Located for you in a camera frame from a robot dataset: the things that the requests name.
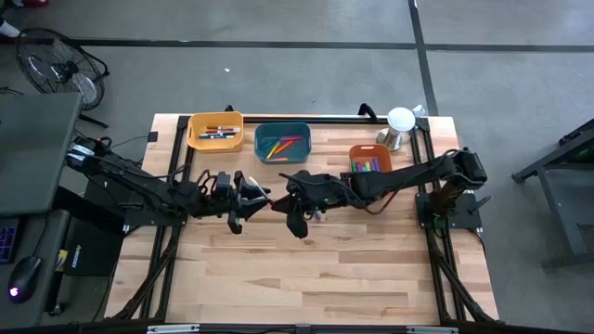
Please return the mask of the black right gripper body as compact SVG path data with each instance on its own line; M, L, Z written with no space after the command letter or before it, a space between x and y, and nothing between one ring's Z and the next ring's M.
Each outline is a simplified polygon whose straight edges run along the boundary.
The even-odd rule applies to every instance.
M345 190L341 181L330 174L310 174L300 171L289 177L288 195L284 212L287 227L297 238L308 236L307 214L325 212L346 203Z

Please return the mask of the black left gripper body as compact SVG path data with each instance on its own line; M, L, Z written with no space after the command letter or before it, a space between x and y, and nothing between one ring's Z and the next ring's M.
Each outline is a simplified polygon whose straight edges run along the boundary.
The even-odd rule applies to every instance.
M219 172L212 189L212 197L222 208L223 213L227 213L227 225L235 235L242 233L242 225L239 220L244 217L239 193L242 178L241 171L235 171L233 175Z

